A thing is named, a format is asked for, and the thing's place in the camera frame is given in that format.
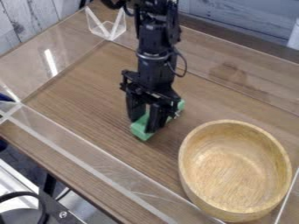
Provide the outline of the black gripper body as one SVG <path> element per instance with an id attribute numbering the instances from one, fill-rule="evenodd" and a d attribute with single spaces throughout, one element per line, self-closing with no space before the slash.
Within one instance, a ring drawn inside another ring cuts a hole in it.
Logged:
<path id="1" fill-rule="evenodd" d="M 161 58 L 137 58 L 137 71 L 121 71 L 120 89 L 141 95 L 145 105 L 179 102 L 181 98 L 172 89 L 176 59 L 172 54 Z"/>

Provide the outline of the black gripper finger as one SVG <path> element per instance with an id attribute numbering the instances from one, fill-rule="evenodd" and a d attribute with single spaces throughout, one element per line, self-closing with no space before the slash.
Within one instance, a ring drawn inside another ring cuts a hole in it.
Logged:
<path id="1" fill-rule="evenodd" d="M 153 103 L 149 107 L 149 116 L 145 125 L 145 132 L 155 133 L 165 124 L 171 114 L 171 105 L 167 103 Z"/>
<path id="2" fill-rule="evenodd" d="M 125 93 L 125 109 L 133 123 L 145 114 L 145 100 L 141 95 L 132 92 Z"/>

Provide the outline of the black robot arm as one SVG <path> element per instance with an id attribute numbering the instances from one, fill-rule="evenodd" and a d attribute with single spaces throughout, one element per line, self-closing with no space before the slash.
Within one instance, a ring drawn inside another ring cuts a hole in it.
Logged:
<path id="1" fill-rule="evenodd" d="M 112 10 L 124 10 L 135 19 L 139 45 L 137 69 L 121 72 L 128 118 L 136 122 L 148 116 L 144 131 L 156 132 L 179 111 L 181 97 L 172 88 L 181 40 L 179 4 L 173 0 L 100 0 Z"/>

